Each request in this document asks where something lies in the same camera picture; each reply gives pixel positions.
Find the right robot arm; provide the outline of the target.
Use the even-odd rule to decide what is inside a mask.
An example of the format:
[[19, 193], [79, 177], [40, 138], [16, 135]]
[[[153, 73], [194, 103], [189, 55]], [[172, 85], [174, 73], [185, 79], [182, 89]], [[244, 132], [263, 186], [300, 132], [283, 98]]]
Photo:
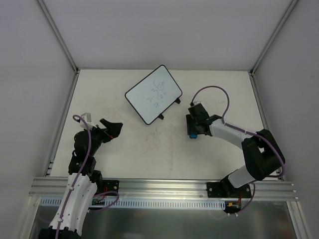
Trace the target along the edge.
[[272, 133], [263, 129], [256, 132], [245, 131], [226, 123], [221, 116], [210, 116], [204, 106], [190, 104], [186, 115], [187, 135], [216, 137], [238, 147], [244, 156], [244, 166], [225, 176], [212, 191], [217, 197], [234, 197], [241, 187], [262, 181], [279, 168], [284, 168], [285, 158]]

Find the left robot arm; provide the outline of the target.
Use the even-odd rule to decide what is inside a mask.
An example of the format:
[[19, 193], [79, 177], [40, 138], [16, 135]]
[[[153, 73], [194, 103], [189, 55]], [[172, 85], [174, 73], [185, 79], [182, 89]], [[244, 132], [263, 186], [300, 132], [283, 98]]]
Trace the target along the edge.
[[83, 128], [74, 135], [74, 150], [68, 166], [67, 186], [60, 206], [48, 228], [39, 231], [40, 239], [79, 239], [83, 224], [94, 197], [117, 191], [106, 191], [102, 173], [95, 169], [95, 153], [103, 143], [117, 138], [123, 127], [121, 122], [100, 119], [103, 127], [91, 122], [91, 115], [73, 115]]

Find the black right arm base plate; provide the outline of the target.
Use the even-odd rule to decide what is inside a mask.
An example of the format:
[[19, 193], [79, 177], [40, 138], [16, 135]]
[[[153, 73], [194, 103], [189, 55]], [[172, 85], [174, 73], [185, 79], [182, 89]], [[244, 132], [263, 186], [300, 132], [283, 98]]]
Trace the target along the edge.
[[231, 184], [222, 182], [207, 182], [206, 190], [208, 198], [244, 198], [250, 199], [252, 192], [249, 184], [234, 188]]

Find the white whiteboard with black frame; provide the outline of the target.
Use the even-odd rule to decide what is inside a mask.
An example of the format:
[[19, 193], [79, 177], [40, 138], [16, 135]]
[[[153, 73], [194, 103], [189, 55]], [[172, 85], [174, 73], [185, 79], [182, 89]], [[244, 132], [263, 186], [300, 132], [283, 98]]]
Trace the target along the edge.
[[173, 103], [180, 103], [182, 90], [165, 65], [158, 66], [127, 92], [125, 98], [143, 122], [152, 124], [163, 119]]

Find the blue whiteboard eraser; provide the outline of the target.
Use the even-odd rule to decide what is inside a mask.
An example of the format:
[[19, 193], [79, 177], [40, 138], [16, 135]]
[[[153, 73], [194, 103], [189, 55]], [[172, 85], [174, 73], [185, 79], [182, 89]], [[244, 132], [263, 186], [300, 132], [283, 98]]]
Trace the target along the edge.
[[190, 137], [191, 139], [196, 139], [196, 138], [197, 138], [197, 134], [190, 134], [189, 137]]

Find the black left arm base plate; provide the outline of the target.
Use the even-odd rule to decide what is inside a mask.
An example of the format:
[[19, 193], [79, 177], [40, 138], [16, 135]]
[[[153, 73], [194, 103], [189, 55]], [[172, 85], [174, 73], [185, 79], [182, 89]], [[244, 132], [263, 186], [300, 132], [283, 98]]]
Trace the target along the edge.
[[119, 180], [110, 180], [110, 179], [103, 179], [102, 184], [97, 190], [96, 194], [101, 194], [104, 192], [108, 192], [106, 196], [116, 196], [116, 193], [119, 191]]

